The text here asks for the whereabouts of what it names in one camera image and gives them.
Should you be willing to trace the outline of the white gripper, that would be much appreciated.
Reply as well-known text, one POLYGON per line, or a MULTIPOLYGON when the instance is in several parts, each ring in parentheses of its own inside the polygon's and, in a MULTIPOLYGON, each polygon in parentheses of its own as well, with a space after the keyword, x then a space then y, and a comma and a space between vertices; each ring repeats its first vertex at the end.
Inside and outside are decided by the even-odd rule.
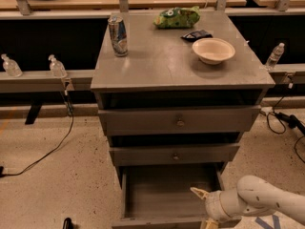
POLYGON ((210 219, 203 219, 200 229, 218 229, 219 222, 229 221, 237 215, 238 196, 235 189, 211 193, 196 187, 190 190, 200 199, 206 199, 205 208, 210 219))

